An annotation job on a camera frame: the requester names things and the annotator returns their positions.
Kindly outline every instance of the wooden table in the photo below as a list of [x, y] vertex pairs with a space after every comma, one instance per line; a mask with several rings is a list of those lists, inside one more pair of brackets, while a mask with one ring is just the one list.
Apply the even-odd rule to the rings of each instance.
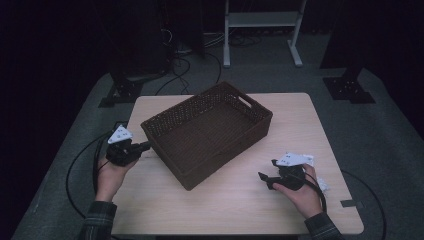
[[[278, 176], [271, 159], [286, 152], [315, 157], [325, 180], [328, 214], [344, 234], [363, 224], [310, 97], [305, 93], [249, 94], [273, 112], [268, 136], [186, 191], [153, 150], [141, 156], [114, 198], [118, 205], [113, 234], [261, 235], [308, 233], [304, 219], [279, 192], [268, 190], [258, 172]], [[146, 141], [140, 124], [189, 96], [138, 98], [128, 129], [133, 143]]]

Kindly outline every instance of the gray carpet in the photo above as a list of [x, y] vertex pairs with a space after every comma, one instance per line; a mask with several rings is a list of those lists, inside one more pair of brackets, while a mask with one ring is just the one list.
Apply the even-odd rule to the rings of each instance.
[[[304, 62], [294, 67], [286, 45], [288, 36], [263, 37], [260, 44], [231, 48], [231, 68], [222, 69], [226, 80], [246, 93], [306, 92], [310, 95], [340, 167], [366, 182], [381, 201], [387, 220], [386, 239], [422, 239], [424, 212], [424, 142], [388, 95], [379, 78], [367, 70], [359, 76], [376, 104], [351, 104], [332, 100], [322, 78], [340, 76], [344, 69], [321, 70], [328, 35], [301, 34], [298, 50]], [[222, 61], [222, 47], [207, 50]], [[219, 65], [215, 58], [191, 55], [190, 70], [183, 78], [190, 94], [215, 84]], [[175, 61], [182, 73], [186, 63]], [[173, 74], [150, 81], [141, 95], [154, 95]], [[81, 108], [71, 130], [34, 196], [13, 239], [73, 239], [82, 219], [69, 203], [65, 190], [68, 169], [89, 142], [109, 131], [116, 121], [129, 119], [133, 104], [98, 108], [112, 85], [107, 74], [100, 78]], [[181, 94], [184, 86], [175, 80], [159, 95]], [[93, 200], [92, 159], [96, 144], [77, 159], [70, 173], [69, 190], [76, 206], [85, 213]], [[358, 180], [345, 175], [353, 198], [362, 202], [359, 213], [365, 225], [362, 234], [347, 239], [380, 239], [383, 219], [377, 202]], [[154, 239], [154, 236], [134, 239]]]

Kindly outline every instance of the plaid sleeve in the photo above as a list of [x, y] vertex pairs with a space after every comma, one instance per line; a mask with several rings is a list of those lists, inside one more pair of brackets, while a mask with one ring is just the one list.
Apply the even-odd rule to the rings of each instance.
[[306, 227], [313, 240], [344, 239], [327, 213], [320, 213], [305, 220]]
[[116, 208], [113, 203], [93, 202], [84, 219], [78, 239], [110, 239]]

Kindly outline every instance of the finger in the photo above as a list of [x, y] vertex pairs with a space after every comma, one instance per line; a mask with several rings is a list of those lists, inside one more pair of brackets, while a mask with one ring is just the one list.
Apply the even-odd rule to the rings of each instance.
[[284, 193], [284, 194], [286, 194], [288, 191], [291, 191], [290, 189], [288, 189], [288, 188], [284, 187], [283, 185], [281, 185], [281, 184], [279, 184], [279, 183], [273, 183], [273, 184], [272, 184], [272, 187], [273, 187], [275, 190], [277, 190], [277, 191], [279, 191], [279, 192], [282, 192], [282, 193]]
[[306, 171], [307, 174], [311, 175], [313, 178], [316, 179], [317, 176], [316, 176], [315, 168], [314, 167], [312, 167], [311, 165], [305, 163], [305, 164], [303, 164], [303, 168], [305, 169], [305, 171]]

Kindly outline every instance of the wicker basket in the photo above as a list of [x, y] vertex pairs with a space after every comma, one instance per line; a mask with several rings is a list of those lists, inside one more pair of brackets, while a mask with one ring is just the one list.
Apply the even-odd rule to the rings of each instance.
[[268, 134], [272, 112], [226, 82], [141, 124], [186, 190]]

